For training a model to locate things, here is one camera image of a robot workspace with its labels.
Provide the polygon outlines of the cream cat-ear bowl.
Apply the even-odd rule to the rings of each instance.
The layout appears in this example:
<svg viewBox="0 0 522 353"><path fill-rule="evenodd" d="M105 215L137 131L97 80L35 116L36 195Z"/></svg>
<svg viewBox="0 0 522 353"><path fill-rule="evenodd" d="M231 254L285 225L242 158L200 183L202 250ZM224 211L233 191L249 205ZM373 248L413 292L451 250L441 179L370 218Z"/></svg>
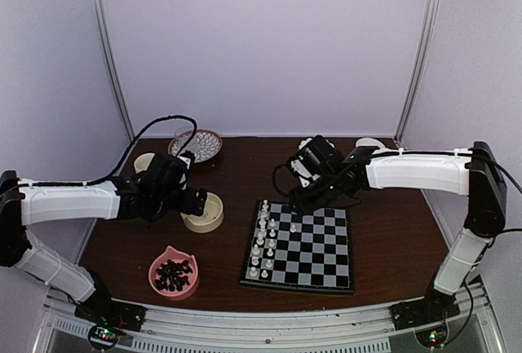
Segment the cream cat-ear bowl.
<svg viewBox="0 0 522 353"><path fill-rule="evenodd" d="M181 214L180 216L189 231L198 234L209 233L217 229L223 222L223 202L217 195L208 192L202 216L192 214Z"/></svg>

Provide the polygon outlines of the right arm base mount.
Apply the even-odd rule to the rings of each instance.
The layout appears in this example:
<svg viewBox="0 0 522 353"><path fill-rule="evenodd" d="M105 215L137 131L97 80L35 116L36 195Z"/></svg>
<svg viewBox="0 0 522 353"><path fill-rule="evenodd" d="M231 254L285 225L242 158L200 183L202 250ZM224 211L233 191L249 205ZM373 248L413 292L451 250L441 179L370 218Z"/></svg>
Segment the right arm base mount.
<svg viewBox="0 0 522 353"><path fill-rule="evenodd" d="M391 319L395 330L411 329L441 322L446 317L459 315L458 304L452 303L444 307L427 298L409 302L399 302L390 306Z"/></svg>

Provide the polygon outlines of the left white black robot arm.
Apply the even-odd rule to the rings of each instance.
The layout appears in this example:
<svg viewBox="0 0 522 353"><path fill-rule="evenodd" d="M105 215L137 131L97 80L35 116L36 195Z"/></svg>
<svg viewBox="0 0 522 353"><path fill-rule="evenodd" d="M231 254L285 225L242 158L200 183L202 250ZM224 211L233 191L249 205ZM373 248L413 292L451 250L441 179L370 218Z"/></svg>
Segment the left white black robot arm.
<svg viewBox="0 0 522 353"><path fill-rule="evenodd" d="M170 211L201 216L207 191L188 186L195 161L190 152L179 157L153 155L146 170L131 177L108 176L90 182L35 182L14 170L1 175L1 265L16 267L59 289L101 324L117 317L117 305L94 271L63 258L28 228L50 221L96 218L150 223Z"/></svg>

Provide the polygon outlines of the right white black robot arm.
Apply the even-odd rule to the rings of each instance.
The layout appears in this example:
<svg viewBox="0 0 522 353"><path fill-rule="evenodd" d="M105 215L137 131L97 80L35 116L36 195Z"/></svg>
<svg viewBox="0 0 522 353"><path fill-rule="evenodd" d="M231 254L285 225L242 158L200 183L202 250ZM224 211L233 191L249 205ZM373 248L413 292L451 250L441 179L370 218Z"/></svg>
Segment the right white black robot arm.
<svg viewBox="0 0 522 353"><path fill-rule="evenodd" d="M285 167L300 182L289 191L289 203L305 214L339 196L371 189L409 188L467 197L463 227L418 304L425 321L435 321L449 309L471 269L506 226L505 175L485 142L434 152L393 149L362 138L343 155L317 135L303 140Z"/></svg>

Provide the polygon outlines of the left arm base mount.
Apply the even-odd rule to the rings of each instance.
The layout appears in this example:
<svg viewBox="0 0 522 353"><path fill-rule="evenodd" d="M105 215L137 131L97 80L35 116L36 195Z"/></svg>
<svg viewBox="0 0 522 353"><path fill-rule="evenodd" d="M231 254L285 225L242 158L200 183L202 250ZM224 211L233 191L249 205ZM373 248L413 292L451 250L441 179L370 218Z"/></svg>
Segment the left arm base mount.
<svg viewBox="0 0 522 353"><path fill-rule="evenodd" d="M74 315L111 331L139 332L146 316L146 308L125 302L111 301L107 307L93 309L84 302L72 301Z"/></svg>

